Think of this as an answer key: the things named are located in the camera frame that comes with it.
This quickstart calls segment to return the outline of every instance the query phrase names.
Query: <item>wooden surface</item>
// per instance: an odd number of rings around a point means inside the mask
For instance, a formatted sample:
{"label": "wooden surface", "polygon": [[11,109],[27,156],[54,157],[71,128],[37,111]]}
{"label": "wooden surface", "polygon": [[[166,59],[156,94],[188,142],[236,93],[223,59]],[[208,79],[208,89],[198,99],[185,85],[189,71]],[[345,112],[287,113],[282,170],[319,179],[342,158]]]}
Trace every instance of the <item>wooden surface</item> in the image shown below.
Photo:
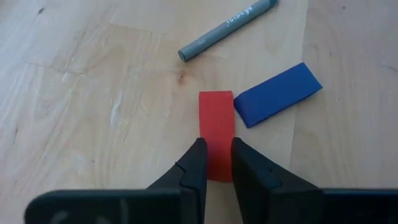
{"label": "wooden surface", "polygon": [[[253,2],[1,1],[0,223],[48,190],[147,187],[198,137],[199,91],[301,61],[324,89],[252,129],[236,115],[237,136],[320,186],[398,187],[397,1],[281,0],[180,61]],[[231,184],[208,183],[206,223],[241,223]]]}

